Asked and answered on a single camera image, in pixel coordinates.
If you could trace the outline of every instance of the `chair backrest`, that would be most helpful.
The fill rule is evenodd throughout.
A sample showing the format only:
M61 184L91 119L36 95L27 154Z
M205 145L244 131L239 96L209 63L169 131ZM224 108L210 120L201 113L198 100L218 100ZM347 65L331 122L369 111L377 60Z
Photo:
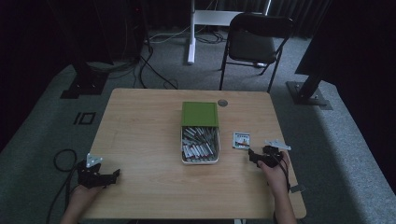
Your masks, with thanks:
M230 23L230 34L246 30L254 35L289 38L293 21L285 17L270 17L256 13L240 13Z

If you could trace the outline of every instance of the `black chair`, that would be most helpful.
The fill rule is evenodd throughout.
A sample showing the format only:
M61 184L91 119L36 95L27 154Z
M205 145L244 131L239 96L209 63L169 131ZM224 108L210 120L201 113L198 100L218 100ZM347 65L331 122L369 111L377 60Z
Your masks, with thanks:
M283 46L291 36L293 21L284 17L269 17L263 14L241 13L236 15L230 23L230 30L221 64L221 80L219 90L222 90L225 64L228 56L234 61L244 63L229 63L245 66L265 64L260 73L262 75L268 66L275 64L274 72L267 92L270 92L276 69L282 55ZM274 38L281 43L276 47Z

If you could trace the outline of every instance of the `green lid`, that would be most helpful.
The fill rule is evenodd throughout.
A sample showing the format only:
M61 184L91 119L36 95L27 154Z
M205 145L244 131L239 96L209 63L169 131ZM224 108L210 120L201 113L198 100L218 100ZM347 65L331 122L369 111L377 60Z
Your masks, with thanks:
M181 125L219 127L217 104L183 102Z

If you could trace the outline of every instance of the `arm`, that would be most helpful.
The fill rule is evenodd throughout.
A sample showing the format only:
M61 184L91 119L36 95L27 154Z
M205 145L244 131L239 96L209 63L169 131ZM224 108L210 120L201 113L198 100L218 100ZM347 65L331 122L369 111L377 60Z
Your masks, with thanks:
M285 169L288 169L287 167L290 164L289 157L285 152L282 152L282 154L284 161L281 161L281 163ZM287 180L280 166L270 168L263 161L258 161L258 165L262 168L274 195L277 222L279 224L297 223L287 191Z
M77 186L73 190L69 205L62 217L61 224L77 224L102 188L103 187L95 187L87 189L81 185Z

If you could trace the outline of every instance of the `gray carpet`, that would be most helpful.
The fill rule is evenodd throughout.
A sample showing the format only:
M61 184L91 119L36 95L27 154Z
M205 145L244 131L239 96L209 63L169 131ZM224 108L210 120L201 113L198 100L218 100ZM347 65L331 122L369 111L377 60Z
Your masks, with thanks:
M301 223L396 223L396 198L364 142L359 129L340 99L337 89L322 82L323 96L333 110L318 106L295 105L286 81L305 81L294 75L309 40L291 39L271 90L276 114L285 141L292 147L290 157L303 192L307 216ZM187 65L186 38L173 38L152 44L149 63L163 77L177 80L183 90L217 90L218 71L224 43L197 42L195 64ZM148 56L147 47L143 57ZM266 91L272 66L262 77L260 70L227 66L223 89L226 91ZM67 173L53 166L54 155L73 148L78 160L90 151L106 103L113 89L142 88L138 66L131 71L110 75L103 94L81 95L77 100L60 99L76 75L66 67L49 84L30 116L0 154L0 223L45 223L50 203ZM146 68L142 79L151 89L171 89L169 84ZM96 113L91 125L75 124L78 113ZM71 165L63 154L62 166ZM55 204L51 223L59 222L64 205L61 195ZM85 220L83 223L127 223L128 220ZM272 223L248 220L247 223Z

